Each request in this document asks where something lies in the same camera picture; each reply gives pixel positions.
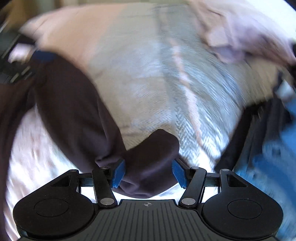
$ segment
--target grooved surface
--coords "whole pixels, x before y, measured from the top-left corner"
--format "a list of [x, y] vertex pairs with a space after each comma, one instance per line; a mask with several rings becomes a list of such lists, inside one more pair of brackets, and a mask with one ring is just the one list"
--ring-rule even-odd
[[226, 241], [209, 230], [197, 212], [173, 200], [123, 200], [102, 210], [90, 226], [61, 241]]

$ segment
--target triangular cutout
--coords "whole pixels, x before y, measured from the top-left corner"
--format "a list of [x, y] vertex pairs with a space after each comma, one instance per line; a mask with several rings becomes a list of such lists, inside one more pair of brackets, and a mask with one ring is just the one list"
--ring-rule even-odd
[[71, 176], [65, 176], [57, 183], [53, 184], [52, 187], [68, 187], [70, 185]]
[[228, 186], [233, 188], [245, 188], [247, 185], [242, 183], [241, 181], [237, 180], [232, 175], [227, 175]]

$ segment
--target bed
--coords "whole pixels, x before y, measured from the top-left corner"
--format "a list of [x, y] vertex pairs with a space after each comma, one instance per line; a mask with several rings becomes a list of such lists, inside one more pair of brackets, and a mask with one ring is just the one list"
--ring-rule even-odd
[[[37, 39], [40, 49], [58, 52], [89, 76], [127, 149], [161, 128], [178, 138], [179, 154], [189, 166], [213, 172], [243, 107], [271, 96], [283, 67], [252, 56], [223, 64], [199, 30], [188, 5], [152, 3], [66, 7], [21, 29]], [[11, 240], [18, 238], [14, 205], [75, 168], [51, 140], [38, 108], [27, 112], [15, 137], [7, 181], [5, 218]], [[204, 201], [215, 191], [207, 190]], [[183, 192], [177, 184], [153, 199], [178, 201]], [[94, 198], [89, 189], [82, 193]]]

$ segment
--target brown cloth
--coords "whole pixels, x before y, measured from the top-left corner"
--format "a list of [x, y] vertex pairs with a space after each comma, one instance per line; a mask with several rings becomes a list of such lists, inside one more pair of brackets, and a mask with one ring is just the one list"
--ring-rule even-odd
[[117, 191], [149, 198], [174, 184], [172, 160], [178, 156], [177, 138], [157, 130], [137, 147], [126, 151], [122, 137], [90, 80], [64, 58], [31, 60], [35, 74], [13, 85], [0, 84], [0, 240], [5, 232], [7, 170], [16, 130], [24, 114], [37, 104], [51, 138], [83, 172], [108, 166], [123, 157], [126, 174]]

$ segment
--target dark brown fabric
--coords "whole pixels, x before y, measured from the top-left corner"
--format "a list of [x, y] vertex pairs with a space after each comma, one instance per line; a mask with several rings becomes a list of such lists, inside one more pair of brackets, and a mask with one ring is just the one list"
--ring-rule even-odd
[[179, 151], [175, 136], [158, 130], [126, 152], [117, 125], [79, 69], [58, 55], [46, 63], [29, 64], [36, 70], [32, 78], [0, 85], [0, 241], [7, 239], [1, 204], [13, 139], [23, 115], [35, 104], [53, 141], [81, 171], [125, 158], [126, 175], [114, 191], [148, 198], [176, 184], [171, 168]]

